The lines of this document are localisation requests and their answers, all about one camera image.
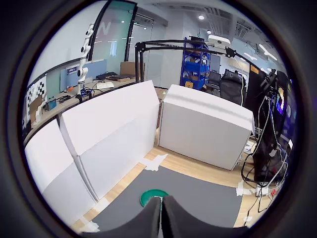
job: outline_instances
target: white robotic arm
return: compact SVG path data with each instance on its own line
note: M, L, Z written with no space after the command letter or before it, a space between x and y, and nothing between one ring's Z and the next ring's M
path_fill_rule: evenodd
M83 53L83 56L80 59L79 68L77 71L77 76L79 77L79 80L77 82L77 86L78 86L77 95L81 95L81 90L84 88L86 74L88 73L88 68L83 68L83 66L87 62L87 54L89 53L91 48L91 46L89 46L88 43L89 43L90 37L92 36L94 32L93 27L94 27L94 24L89 25L88 31L86 32L84 45L81 48L81 52Z

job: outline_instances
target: projector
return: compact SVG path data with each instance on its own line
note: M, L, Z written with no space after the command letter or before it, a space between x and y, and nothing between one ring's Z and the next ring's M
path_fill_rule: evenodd
M229 39L220 37L220 36L214 36L214 35L208 36L208 42L211 45L221 49L225 49L226 47L230 47L231 45Z

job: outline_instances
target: gray mat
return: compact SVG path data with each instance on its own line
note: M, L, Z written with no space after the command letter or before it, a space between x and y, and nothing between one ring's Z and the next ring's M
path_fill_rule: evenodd
M233 187L202 181L160 166L157 172L143 170L93 222L99 225L100 231L125 224L142 210L140 196L150 189L166 191L191 215L220 227L233 227L242 201Z

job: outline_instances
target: white foam board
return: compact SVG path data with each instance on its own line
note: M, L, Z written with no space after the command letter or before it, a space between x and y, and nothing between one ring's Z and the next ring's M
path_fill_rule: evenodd
M74 162L48 185L43 197L68 226L96 205Z
M248 109L172 85L163 99L159 146L232 170L253 130Z
M25 147L25 155L33 179L41 193L74 162L55 119L30 139Z
M156 105L159 100L153 83L146 81L95 97L67 110L62 117L76 153L82 155Z
M158 111L159 105L146 110L80 156L98 199L153 148Z

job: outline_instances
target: blue sign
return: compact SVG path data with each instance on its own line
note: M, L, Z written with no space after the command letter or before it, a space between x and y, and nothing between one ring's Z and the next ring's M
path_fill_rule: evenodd
M68 68L67 69L67 75L77 72L77 68L78 68L78 66L75 66L75 67L72 67L72 68Z

